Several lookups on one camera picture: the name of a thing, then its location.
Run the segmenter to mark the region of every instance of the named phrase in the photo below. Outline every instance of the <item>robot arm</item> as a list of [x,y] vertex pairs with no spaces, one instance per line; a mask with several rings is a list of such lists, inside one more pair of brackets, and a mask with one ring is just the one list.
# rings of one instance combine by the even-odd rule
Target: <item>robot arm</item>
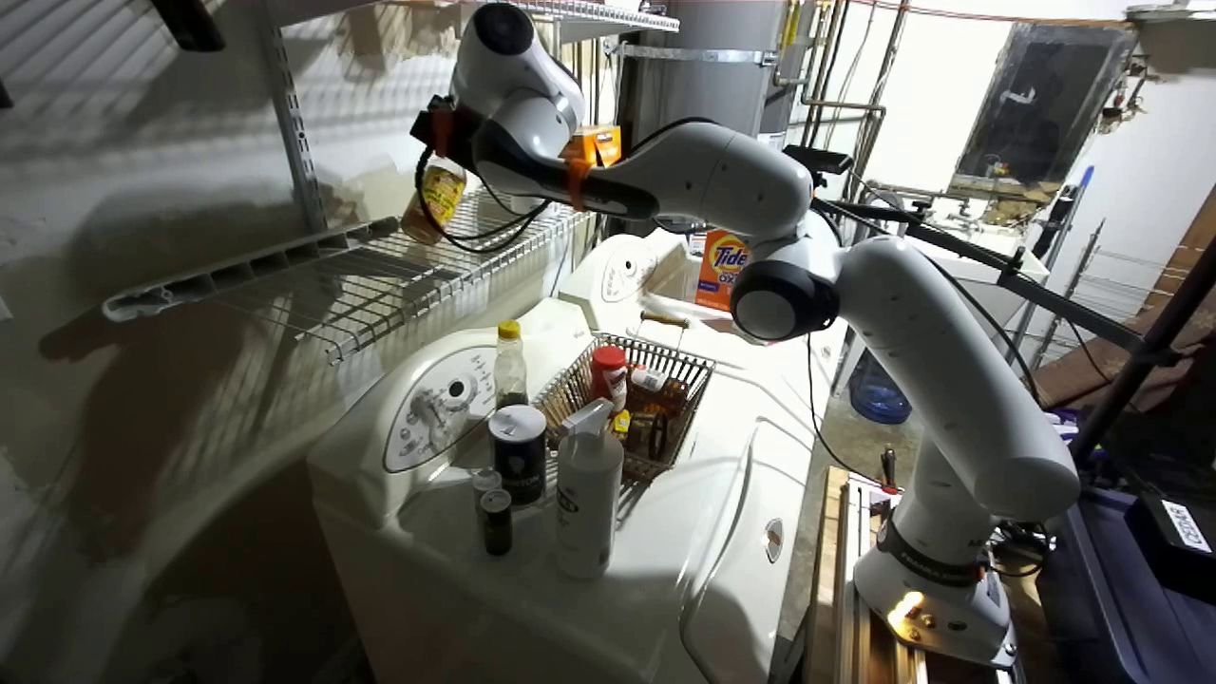
[[619,217],[697,217],[789,238],[815,181],[789,155],[716,121],[682,121],[603,173],[564,165],[587,126],[578,84],[538,51],[512,3],[488,3],[455,55],[451,99],[416,126],[440,155],[476,173],[502,198],[552,198]]
[[436,99],[416,138],[502,198],[744,231],[759,257],[735,284],[730,312],[759,344],[851,318],[926,426],[911,487],[885,541],[859,561],[856,588],[903,643],[999,662],[1006,606],[982,570],[991,521],[1056,517],[1079,484],[956,294],[903,238],[835,256],[802,238],[815,181],[752,138],[682,121],[617,169],[575,176],[564,147],[578,126],[578,84],[536,47],[527,17],[488,3],[461,43],[451,99]]

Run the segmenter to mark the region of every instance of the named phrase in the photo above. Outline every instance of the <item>label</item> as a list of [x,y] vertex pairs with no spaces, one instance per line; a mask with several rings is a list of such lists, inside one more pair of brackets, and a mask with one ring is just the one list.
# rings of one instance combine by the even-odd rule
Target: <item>label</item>
[[1186,504],[1162,501],[1162,511],[1165,511],[1165,517],[1172,517],[1172,526],[1173,526],[1173,534],[1183,535],[1186,548],[1211,556],[1201,526],[1192,526]]
[[697,306],[730,312],[736,273],[752,264],[744,236],[711,230],[699,257]]

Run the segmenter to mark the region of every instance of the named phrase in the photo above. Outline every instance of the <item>bottle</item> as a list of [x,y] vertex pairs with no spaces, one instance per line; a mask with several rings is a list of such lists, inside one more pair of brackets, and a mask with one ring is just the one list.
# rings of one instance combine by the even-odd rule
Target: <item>bottle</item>
[[609,434],[611,401],[571,416],[559,445],[559,575],[602,579],[617,535],[623,447]]
[[522,323],[498,323],[498,355],[494,355],[494,407],[527,404],[527,363],[522,344]]
[[617,404],[617,412],[626,407],[631,393],[631,358],[619,347],[595,347],[590,363],[590,389],[587,401],[603,396]]

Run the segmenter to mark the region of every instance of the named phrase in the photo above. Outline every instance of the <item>white container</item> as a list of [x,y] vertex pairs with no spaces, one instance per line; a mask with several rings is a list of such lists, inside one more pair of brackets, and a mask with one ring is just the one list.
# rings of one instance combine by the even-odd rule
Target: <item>white container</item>
[[498,323],[498,355],[494,355],[494,407],[527,404],[527,363],[516,318]]
[[571,416],[559,445],[559,575],[602,579],[617,535],[623,447],[609,434],[611,404]]

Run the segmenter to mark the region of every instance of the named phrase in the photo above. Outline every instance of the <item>dish rack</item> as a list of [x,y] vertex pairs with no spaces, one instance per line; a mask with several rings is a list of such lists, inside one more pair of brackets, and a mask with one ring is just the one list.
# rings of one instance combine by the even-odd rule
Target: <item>dish rack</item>
[[689,426],[699,412],[699,401],[716,378],[716,366],[708,358],[682,355],[671,347],[623,337],[623,335],[602,335],[545,396],[538,412],[552,422],[552,434],[559,434],[564,420],[587,407],[581,371],[595,347],[619,347],[626,349],[631,369],[651,369],[654,378],[664,378],[664,389],[682,389],[682,407],[670,416],[645,416],[631,401],[631,434],[623,441],[623,498],[638,498],[661,470],[670,470],[683,447]]

